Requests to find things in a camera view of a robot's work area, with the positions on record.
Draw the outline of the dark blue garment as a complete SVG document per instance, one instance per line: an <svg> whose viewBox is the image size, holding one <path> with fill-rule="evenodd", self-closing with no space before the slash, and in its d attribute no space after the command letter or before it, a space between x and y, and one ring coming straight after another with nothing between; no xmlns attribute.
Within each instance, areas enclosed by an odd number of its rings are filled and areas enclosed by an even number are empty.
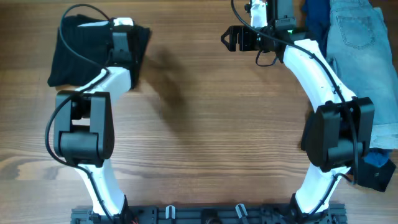
<svg viewBox="0 0 398 224"><path fill-rule="evenodd" d="M326 57L330 29L330 1L305 0L302 11L306 14L306 27L314 34L322 55Z"/></svg>

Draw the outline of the light blue denim shorts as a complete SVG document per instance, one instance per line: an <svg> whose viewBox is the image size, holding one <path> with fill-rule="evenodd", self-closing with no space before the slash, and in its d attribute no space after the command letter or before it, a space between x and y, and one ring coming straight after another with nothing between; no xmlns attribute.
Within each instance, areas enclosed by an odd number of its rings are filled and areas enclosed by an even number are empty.
<svg viewBox="0 0 398 224"><path fill-rule="evenodd" d="M331 0L326 56L340 80L375 106L370 147L397 149L397 72L381 9Z"/></svg>

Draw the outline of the black garment under pile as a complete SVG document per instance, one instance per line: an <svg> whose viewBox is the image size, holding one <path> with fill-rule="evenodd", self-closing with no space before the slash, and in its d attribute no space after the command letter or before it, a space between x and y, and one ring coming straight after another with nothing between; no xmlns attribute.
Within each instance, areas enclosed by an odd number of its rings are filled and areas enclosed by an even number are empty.
<svg viewBox="0 0 398 224"><path fill-rule="evenodd" d="M368 154L358 162L357 184L385 192L395 169L396 165L388 154Z"/></svg>

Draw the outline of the black shorts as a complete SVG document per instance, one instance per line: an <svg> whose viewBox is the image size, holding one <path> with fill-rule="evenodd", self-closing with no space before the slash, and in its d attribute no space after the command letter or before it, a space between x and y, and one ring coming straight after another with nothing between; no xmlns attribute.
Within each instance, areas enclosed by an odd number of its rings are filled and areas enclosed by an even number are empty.
<svg viewBox="0 0 398 224"><path fill-rule="evenodd" d="M113 19L99 20L77 14L67 16L58 29L52 67L47 84L50 87L83 86L97 77L104 67L111 65L111 28ZM149 43L151 31L139 27L139 69L129 70L131 88L139 81L139 73Z"/></svg>

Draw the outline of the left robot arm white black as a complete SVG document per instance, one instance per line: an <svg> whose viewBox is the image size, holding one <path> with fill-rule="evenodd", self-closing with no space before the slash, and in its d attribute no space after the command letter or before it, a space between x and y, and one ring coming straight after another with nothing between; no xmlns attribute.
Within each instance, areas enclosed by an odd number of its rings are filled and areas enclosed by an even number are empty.
<svg viewBox="0 0 398 224"><path fill-rule="evenodd" d="M111 65L100 65L101 72L81 88L57 94L57 107L47 124L54 129L54 146L47 150L81 175L98 221L129 223L132 213L110 160L114 149L112 104L136 86L151 31L130 25L114 25L109 31Z"/></svg>

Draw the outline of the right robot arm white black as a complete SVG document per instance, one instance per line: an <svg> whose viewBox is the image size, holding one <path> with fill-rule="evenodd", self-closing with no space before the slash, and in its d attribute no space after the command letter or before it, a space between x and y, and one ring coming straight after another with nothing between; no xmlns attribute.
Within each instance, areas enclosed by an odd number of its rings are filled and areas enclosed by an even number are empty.
<svg viewBox="0 0 398 224"><path fill-rule="evenodd" d="M373 102L358 98L342 83L306 30L230 26L221 42L230 52L275 53L301 84L313 108L301 140L310 166L290 207L297 213L296 220L311 220L328 212L338 182L357 182L359 160L369 151Z"/></svg>

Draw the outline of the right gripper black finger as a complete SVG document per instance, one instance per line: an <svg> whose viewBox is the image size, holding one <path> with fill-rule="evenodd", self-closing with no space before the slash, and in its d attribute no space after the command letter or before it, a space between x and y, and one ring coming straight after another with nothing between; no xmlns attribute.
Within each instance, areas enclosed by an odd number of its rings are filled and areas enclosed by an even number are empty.
<svg viewBox="0 0 398 224"><path fill-rule="evenodd" d="M225 45L225 47L232 52L233 51L233 45L231 45L230 42L228 42L227 40L225 40L224 37L221 37L221 42Z"/></svg>
<svg viewBox="0 0 398 224"><path fill-rule="evenodd" d="M227 36L229 36L231 33L233 33L233 26L229 26L227 30L225 31L224 34L221 35L221 39L225 39Z"/></svg>

